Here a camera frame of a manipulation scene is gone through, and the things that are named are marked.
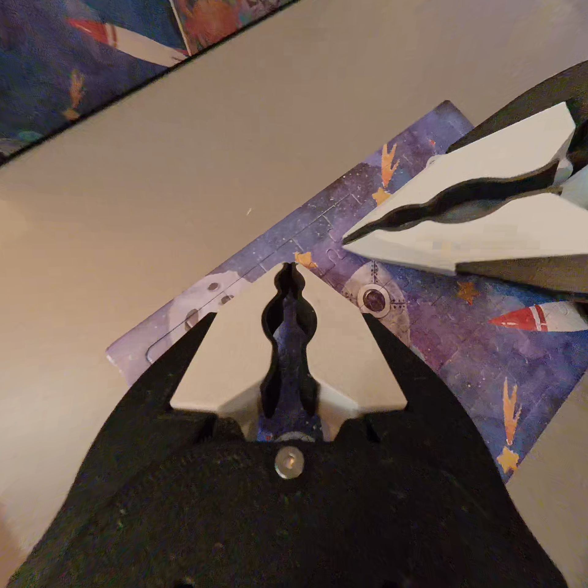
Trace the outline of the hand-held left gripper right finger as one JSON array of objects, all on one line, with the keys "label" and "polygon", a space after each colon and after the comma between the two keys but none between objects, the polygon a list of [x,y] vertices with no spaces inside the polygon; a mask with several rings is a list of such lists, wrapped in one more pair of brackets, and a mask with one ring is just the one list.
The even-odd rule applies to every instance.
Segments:
[{"label": "hand-held left gripper right finger", "polygon": [[347,420],[404,410],[408,401],[364,314],[309,269],[295,269],[304,281],[301,296],[316,315],[306,359],[318,384],[315,408],[323,438],[334,439]]}]

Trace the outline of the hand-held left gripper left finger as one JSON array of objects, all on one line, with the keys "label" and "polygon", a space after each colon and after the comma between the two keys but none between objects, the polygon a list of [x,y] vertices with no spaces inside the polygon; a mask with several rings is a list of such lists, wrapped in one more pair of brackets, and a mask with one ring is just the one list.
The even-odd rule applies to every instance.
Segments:
[{"label": "hand-held left gripper left finger", "polygon": [[262,314],[278,294],[281,263],[249,284],[216,313],[170,400],[183,413],[211,413],[236,421],[246,440],[256,440],[262,412],[260,386],[272,359],[272,336]]}]

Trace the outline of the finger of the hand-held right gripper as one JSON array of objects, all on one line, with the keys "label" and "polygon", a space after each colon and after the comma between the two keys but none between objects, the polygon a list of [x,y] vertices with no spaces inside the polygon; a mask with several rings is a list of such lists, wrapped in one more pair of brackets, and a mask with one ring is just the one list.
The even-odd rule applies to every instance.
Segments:
[{"label": "finger of the hand-held right gripper", "polygon": [[459,224],[425,220],[401,231],[379,229],[342,248],[443,275],[454,275],[462,263],[580,256],[587,254],[587,210],[543,193]]},{"label": "finger of the hand-held right gripper", "polygon": [[343,237],[356,244],[377,233],[453,229],[481,221],[526,196],[558,192],[573,174],[576,121],[560,102],[438,157]]}]

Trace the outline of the space jigsaw puzzle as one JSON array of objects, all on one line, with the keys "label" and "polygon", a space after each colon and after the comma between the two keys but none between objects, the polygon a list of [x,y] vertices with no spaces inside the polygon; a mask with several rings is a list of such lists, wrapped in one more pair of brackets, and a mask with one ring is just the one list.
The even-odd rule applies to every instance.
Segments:
[{"label": "space jigsaw puzzle", "polygon": [[131,385],[198,320],[248,283],[297,261],[368,311],[447,384],[479,428],[504,482],[587,370],[587,330],[521,329],[552,296],[480,277],[368,261],[341,237],[428,160],[473,128],[450,101],[425,114],[208,275],[114,341],[108,360]]}]

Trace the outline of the puzzle box lid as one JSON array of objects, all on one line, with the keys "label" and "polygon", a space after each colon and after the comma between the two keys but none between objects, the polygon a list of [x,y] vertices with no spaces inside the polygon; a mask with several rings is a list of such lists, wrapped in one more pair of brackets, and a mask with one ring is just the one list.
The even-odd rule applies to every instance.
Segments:
[{"label": "puzzle box lid", "polygon": [[1,165],[293,1],[1,1]]}]

